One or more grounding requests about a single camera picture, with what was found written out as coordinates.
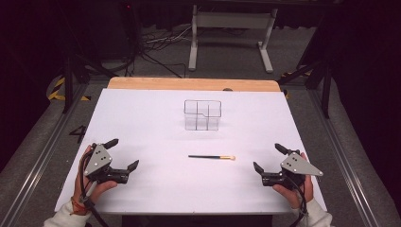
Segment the clear plastic divided organizer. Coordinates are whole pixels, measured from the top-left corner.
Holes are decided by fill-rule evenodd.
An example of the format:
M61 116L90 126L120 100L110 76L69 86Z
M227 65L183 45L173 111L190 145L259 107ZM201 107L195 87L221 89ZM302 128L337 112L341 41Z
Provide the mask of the clear plastic divided organizer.
M187 99L184 102L184 127L187 131L217 131L222 116L218 100Z

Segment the white metal stand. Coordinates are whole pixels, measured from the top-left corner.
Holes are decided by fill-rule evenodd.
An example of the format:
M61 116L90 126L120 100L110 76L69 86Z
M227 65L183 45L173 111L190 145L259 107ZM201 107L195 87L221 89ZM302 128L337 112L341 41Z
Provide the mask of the white metal stand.
M272 9L269 13L239 13L239 12L205 12L200 11L197 5L192 9L192 40L188 61L188 69L197 69L198 56L198 28L243 28L243 29L264 29L265 38L257 43L262 62L267 73L273 72L267 50L270 35L276 20L278 9Z

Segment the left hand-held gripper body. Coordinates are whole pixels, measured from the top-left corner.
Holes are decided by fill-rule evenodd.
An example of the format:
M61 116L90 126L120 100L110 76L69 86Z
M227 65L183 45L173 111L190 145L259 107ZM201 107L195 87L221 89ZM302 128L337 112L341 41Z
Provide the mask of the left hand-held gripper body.
M113 158L103 144L93 144L89 154L90 159L84 165L83 175L90 182L105 183L114 181L116 183L127 183L130 173L127 169L114 169L111 167Z

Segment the black tripod stand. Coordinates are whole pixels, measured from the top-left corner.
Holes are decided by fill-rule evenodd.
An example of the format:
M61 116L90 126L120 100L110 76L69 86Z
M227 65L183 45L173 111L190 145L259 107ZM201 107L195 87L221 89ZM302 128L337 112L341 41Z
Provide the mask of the black tripod stand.
M332 72L328 60L314 61L309 65L303 66L296 71L286 74L277 80L279 85L284 85L305 73L310 73L305 81L305 88L316 90L320 83L323 84L323 93L321 97L321 109L325 118L329 117L329 97L331 89Z
M115 77L115 73L109 69L103 67L100 63L96 63L89 58L79 54L77 51L72 49L66 49L63 52L63 75L65 78L65 100L63 113L67 114L72 108L75 102L74 98L74 85L73 77L76 77L79 84L87 84L90 80L88 70L85 68L89 65L95 71L101 75L105 75L108 78Z

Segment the person's left hand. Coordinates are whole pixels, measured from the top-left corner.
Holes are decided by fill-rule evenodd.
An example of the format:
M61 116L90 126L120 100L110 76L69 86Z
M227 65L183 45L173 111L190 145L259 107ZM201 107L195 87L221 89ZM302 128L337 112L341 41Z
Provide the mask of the person's left hand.
M78 213L82 213L85 205L80 202L80 196L82 194L82 188L85 187L86 184L88 183L88 179L83 175L82 170L81 170L81 165L78 166L78 174L75 180L75 189L74 189L74 194L71 197L71 203L74 208L74 210ZM95 187L93 190L92 194L90 195L90 200L94 203L97 203L99 200L100 196L112 189L117 187L117 183L114 181L107 181L105 183L101 183Z

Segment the aluminium floor rail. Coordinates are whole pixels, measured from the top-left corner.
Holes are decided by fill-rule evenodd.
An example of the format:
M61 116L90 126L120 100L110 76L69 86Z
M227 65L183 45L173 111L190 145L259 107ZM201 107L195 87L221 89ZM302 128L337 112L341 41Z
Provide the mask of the aluminium floor rail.
M77 86L66 113L61 102L52 102L0 173L0 227L14 227L86 88Z
M308 94L320 120L322 121L323 127L328 134L330 142L334 148L335 159L365 227L380 227L379 221L367 200L357 173L353 170L350 162L347 160L334 126L331 120L323 113L319 94L315 90L309 90Z

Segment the yellow black floor tape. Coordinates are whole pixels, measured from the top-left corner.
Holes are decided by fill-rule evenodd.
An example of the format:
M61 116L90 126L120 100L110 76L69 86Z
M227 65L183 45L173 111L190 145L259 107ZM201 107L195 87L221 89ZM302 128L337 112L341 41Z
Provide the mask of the yellow black floor tape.
M59 95L59 91L62 87L62 85L65 83L65 78L64 77L60 77L53 90L50 92L50 94L48 95L48 99L52 100L52 99L56 99L56 100L65 100L65 96L64 95ZM91 96L82 96L81 99L82 101L90 101L92 100Z

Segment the person's right hand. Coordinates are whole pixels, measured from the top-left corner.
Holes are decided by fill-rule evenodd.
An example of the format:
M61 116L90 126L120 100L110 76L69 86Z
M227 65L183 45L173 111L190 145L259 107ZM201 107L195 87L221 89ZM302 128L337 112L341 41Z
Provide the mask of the person's right hand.
M288 201L292 209L299 209L301 207L300 193L296 190L288 190L280 184L275 184L272 188ZM314 199L314 188L310 175L305 176L302 190L304 192L305 202L310 202Z

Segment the white table cover sheet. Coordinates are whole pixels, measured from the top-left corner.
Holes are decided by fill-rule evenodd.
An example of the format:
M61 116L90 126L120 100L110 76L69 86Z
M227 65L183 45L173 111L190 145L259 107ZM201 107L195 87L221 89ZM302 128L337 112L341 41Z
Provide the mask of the white table cover sheet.
M184 102L218 100L217 131L187 131ZM274 146L304 145L281 92L105 89L82 140L105 143L114 168L139 161L127 183L103 194L101 213L121 215L260 215L288 212L287 201L261 183L253 168L278 172ZM235 160L188 155L235 156Z

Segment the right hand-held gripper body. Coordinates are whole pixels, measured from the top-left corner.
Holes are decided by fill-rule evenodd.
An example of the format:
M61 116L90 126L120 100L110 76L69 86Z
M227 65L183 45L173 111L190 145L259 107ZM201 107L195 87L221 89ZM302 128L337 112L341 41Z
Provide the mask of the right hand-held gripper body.
M284 188L293 190L300 187L306 175L322 176L323 172L305 160L300 154L292 151L280 164L278 173L265 172L260 169L260 176L264 186L282 185Z

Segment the black makeup brush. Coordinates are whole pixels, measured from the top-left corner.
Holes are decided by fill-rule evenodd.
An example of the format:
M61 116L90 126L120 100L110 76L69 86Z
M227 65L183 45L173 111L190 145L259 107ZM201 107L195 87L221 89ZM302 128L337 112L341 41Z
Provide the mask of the black makeup brush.
M222 156L222 155L188 155L189 158L202 158L202 159L218 159L218 160L235 160L235 156Z

